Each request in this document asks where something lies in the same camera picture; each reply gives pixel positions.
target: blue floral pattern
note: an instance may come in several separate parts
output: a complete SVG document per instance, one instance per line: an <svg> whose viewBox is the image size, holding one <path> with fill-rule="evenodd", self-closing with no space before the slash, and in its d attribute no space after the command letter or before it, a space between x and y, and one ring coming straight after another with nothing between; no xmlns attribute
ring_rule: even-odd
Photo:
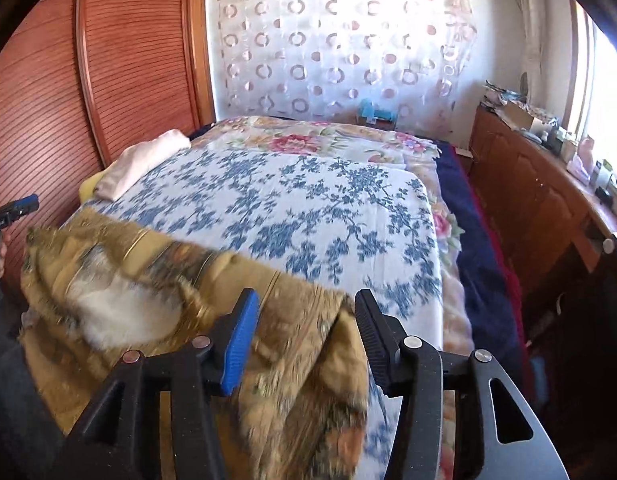
<svg viewBox="0 0 617 480"><path fill-rule="evenodd" d="M336 158L247 150L180 152L101 213L202 246L239 251L345 290L370 288L408 333L442 346L442 283L426 189L412 173ZM359 474L380 477L401 402L371 381Z"/></svg>

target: navy blue blanket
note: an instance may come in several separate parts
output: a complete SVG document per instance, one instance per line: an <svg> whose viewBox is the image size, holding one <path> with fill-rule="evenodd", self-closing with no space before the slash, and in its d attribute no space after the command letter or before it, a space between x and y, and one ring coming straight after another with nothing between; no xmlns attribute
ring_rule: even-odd
<svg viewBox="0 0 617 480"><path fill-rule="evenodd" d="M455 213L459 226L466 231L460 237L462 250L458 256L458 267L473 341L476 348L489 350L522 388L524 351L505 274L453 147L447 142L436 143L442 150L442 155L437 159L442 198Z"/></svg>

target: pink pillow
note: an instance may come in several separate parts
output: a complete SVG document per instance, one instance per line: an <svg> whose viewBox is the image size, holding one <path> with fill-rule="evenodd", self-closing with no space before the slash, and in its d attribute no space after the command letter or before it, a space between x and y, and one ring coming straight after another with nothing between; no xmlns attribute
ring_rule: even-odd
<svg viewBox="0 0 617 480"><path fill-rule="evenodd" d="M129 146L97 183L95 196L103 200L117 200L150 170L179 150L189 148L191 141L180 130L169 130L157 139Z"/></svg>

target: person's arm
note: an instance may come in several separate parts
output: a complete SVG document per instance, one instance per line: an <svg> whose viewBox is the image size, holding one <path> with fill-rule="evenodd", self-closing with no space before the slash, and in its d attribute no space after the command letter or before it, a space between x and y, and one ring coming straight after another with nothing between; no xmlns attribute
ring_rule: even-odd
<svg viewBox="0 0 617 480"><path fill-rule="evenodd" d="M11 235L2 232L2 245L0 246L0 280L4 275L4 259L6 258L6 251L8 250L8 245L11 242Z"/></svg>

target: gold patterned blanket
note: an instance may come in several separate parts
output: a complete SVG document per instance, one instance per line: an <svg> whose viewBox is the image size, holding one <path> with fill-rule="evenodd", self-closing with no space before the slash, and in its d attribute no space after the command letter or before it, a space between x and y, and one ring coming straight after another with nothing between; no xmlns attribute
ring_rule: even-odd
<svg viewBox="0 0 617 480"><path fill-rule="evenodd" d="M124 351L179 348L245 287L259 294L260 319L242 383L217 415L229 475L350 478L368 392L352 299L90 208L31 231L22 269L39 319L20 339L60 428L70 431Z"/></svg>

